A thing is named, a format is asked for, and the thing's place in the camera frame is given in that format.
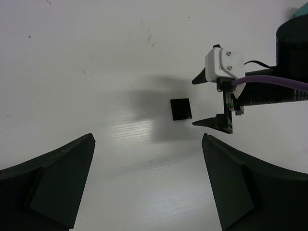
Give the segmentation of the black lego brick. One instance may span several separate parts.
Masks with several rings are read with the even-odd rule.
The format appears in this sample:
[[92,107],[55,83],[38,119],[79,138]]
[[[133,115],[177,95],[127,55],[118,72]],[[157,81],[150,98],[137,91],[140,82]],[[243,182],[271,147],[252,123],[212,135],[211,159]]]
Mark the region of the black lego brick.
[[171,99],[170,104],[174,121],[192,119],[189,98]]

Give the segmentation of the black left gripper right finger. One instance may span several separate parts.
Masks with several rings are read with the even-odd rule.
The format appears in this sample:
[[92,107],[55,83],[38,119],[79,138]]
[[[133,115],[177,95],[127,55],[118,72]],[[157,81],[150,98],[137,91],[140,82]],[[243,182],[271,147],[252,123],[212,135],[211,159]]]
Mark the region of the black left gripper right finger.
[[205,164],[224,231],[306,231],[308,176],[241,152],[212,135]]

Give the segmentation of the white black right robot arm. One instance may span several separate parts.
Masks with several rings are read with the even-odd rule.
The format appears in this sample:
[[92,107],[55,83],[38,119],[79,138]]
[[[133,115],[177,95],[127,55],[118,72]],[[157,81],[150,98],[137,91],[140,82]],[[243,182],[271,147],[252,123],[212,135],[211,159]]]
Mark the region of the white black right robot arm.
[[276,32],[276,65],[257,64],[263,70],[245,71],[243,54],[235,47],[214,45],[205,56],[205,68],[194,85],[215,83],[223,94],[222,114],[193,122],[227,134],[233,132],[232,113],[245,106],[289,103],[308,99],[308,16],[295,17]]

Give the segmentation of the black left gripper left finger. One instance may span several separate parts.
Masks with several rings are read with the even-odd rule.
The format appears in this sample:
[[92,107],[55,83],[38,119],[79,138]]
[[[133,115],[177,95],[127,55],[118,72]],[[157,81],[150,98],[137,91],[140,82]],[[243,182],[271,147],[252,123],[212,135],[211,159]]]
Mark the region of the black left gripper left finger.
[[95,149],[89,133],[41,156],[1,170],[2,231],[74,228]]

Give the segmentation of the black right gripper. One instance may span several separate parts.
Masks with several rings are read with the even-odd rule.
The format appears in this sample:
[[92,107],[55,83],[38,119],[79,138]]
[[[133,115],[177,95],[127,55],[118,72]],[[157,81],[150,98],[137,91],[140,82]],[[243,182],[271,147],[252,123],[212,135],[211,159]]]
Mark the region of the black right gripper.
[[[223,93],[223,114],[215,117],[195,121],[194,126],[208,127],[227,134],[233,132],[231,111],[236,115],[244,113],[245,106],[289,103],[306,101],[308,99],[308,73],[287,74],[282,71],[265,69],[248,72],[249,82],[238,99],[230,94]],[[192,80],[192,84],[207,83],[205,68]]]

